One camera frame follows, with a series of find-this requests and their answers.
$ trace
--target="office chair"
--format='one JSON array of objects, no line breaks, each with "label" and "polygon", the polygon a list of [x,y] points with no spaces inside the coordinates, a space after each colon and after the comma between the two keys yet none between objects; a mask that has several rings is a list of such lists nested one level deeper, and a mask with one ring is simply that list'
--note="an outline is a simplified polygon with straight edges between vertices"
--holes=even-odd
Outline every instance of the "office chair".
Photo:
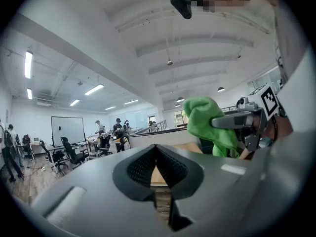
[{"label": "office chair", "polygon": [[28,154],[29,160],[32,160],[33,151],[31,150],[30,142],[31,142],[31,140],[30,140],[29,136],[24,135],[23,139],[22,139],[23,151]]},{"label": "office chair", "polygon": [[71,147],[71,145],[68,142],[68,139],[66,137],[61,137],[61,142],[63,143],[65,147],[65,152],[70,159],[70,162],[74,165],[78,165],[74,167],[73,169],[79,167],[82,163],[84,163],[84,160],[89,157],[89,154],[86,155],[84,152],[76,154],[75,150]]},{"label": "office chair", "polygon": [[102,155],[111,155],[112,152],[109,152],[109,149],[110,149],[110,144],[109,144],[109,141],[110,141],[110,138],[111,138],[111,135],[109,134],[105,139],[103,139],[103,137],[101,136],[100,138],[100,142],[101,142],[101,145],[100,145],[100,148],[99,150],[101,151],[98,156],[102,156]]},{"label": "office chair", "polygon": [[65,154],[63,154],[60,151],[57,151],[55,154],[53,154],[53,159],[51,159],[50,157],[50,153],[49,151],[47,150],[46,146],[45,146],[45,142],[43,142],[43,140],[40,140],[39,141],[39,145],[44,149],[44,151],[46,152],[47,154],[47,157],[48,157],[48,160],[49,162],[51,162],[52,164],[54,164],[54,166],[51,167],[51,169],[53,170],[53,167],[57,167],[58,170],[63,173],[60,169],[60,166],[63,165],[63,166],[66,166],[68,168],[68,165],[64,162],[65,160],[68,160],[68,159],[64,159],[64,156]]}]

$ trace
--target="whiteboard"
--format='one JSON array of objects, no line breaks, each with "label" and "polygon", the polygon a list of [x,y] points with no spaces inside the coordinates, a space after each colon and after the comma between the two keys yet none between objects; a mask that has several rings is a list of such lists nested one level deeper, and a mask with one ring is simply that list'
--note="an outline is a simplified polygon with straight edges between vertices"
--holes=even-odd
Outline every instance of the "whiteboard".
[{"label": "whiteboard", "polygon": [[54,146],[62,146],[61,137],[66,137],[70,144],[85,141],[83,118],[51,117],[51,132]]}]

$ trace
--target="backpack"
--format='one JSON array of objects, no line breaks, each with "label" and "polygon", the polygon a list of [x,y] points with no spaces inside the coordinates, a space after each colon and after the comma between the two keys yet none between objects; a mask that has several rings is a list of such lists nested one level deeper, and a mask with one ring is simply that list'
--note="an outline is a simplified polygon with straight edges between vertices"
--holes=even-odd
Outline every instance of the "backpack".
[{"label": "backpack", "polygon": [[12,146],[13,146],[13,142],[12,142],[12,136],[11,136],[11,134],[9,133],[8,130],[4,130],[4,128],[2,127],[2,125],[0,125],[0,126],[1,126],[1,128],[2,128],[2,130],[3,130],[3,132],[4,132],[4,138],[3,138],[3,140],[4,140],[5,146],[8,147],[8,148],[12,147]]}]

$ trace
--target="window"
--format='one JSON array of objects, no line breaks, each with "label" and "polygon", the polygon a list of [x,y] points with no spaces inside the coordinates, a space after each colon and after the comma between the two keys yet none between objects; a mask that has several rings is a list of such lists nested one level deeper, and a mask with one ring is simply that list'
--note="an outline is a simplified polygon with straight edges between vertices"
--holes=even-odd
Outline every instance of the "window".
[{"label": "window", "polygon": [[174,112],[174,117],[176,119],[177,127],[186,126],[186,124],[188,124],[189,122],[189,118],[187,117],[187,115],[185,114],[183,110]]}]

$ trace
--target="black mesh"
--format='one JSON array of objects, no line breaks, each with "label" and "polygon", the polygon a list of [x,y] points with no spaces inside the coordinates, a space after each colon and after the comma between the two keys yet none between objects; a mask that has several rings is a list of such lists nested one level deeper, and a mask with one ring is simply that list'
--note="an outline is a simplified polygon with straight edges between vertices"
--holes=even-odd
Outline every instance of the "black mesh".
[{"label": "black mesh", "polygon": [[188,174],[188,168],[165,152],[157,151],[157,167],[167,185],[172,188]]},{"label": "black mesh", "polygon": [[151,150],[131,163],[127,168],[127,174],[133,181],[145,187],[150,187],[155,166],[155,153],[154,150]]}]

